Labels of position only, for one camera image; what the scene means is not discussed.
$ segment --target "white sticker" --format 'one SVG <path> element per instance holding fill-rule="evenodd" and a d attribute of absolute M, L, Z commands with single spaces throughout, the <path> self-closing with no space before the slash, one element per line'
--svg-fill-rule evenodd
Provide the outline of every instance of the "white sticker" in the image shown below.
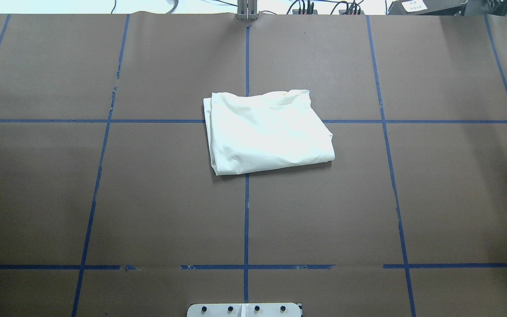
<path fill-rule="evenodd" d="M 402 6 L 406 10 L 406 12 L 428 10 L 428 7 L 425 5 L 423 0 L 411 0 L 402 2 Z"/>

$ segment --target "mounting plate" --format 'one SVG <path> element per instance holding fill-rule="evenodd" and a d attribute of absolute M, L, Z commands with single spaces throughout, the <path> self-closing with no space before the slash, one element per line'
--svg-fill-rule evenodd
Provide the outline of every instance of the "mounting plate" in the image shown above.
<path fill-rule="evenodd" d="M 193 304 L 187 310 L 187 317 L 302 317 L 302 304 Z"/>
<path fill-rule="evenodd" d="M 292 13 L 293 14 L 298 14 L 298 9 L 293 9 Z M 312 12 L 312 14 L 318 14 L 318 10 L 314 9 L 314 12 Z"/>

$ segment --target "cable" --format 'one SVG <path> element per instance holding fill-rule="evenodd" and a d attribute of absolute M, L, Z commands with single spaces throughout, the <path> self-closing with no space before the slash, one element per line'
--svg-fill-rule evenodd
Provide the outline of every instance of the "cable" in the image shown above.
<path fill-rule="evenodd" d="M 292 6 L 294 6 L 294 4 L 296 4 L 297 2 L 298 2 L 298 0 L 294 0 L 294 2 L 292 4 L 290 4 L 289 10 L 287 10 L 286 14 L 288 14 L 290 12 L 290 9 L 292 9 Z"/>
<path fill-rule="evenodd" d="M 172 14 L 175 11 L 175 9 L 177 8 L 178 4 L 179 4 L 179 0 L 173 0 L 173 7 L 171 8 L 171 10 L 169 10 L 165 14 Z"/>
<path fill-rule="evenodd" d="M 340 4 L 345 4 L 345 11 L 347 12 L 348 7 L 349 7 L 348 2 L 347 2 L 347 1 L 338 1 L 338 2 L 336 2 L 336 5 L 335 5 L 335 6 L 334 6 L 334 8 L 332 9 L 332 12 L 330 12 L 330 15 L 334 14 L 334 11 L 336 10 L 336 8 L 337 8 Z"/>
<path fill-rule="evenodd" d="M 171 14 L 171 13 L 173 13 L 178 5 L 179 5 L 179 0 L 173 0 L 173 7 L 171 7 L 171 10 L 169 10 L 165 14 Z M 113 9 L 111 10 L 111 14 L 113 14 L 113 11 L 114 11 L 114 9 L 116 7 L 117 7 L 117 0 L 114 0 L 114 6 L 113 6 Z"/>

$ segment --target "folded white cloth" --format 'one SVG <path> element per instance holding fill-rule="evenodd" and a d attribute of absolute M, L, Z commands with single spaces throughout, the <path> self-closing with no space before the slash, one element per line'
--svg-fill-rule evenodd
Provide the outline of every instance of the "folded white cloth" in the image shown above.
<path fill-rule="evenodd" d="M 203 100 L 211 166 L 234 175 L 332 161 L 332 133 L 310 108 L 308 90 Z"/>

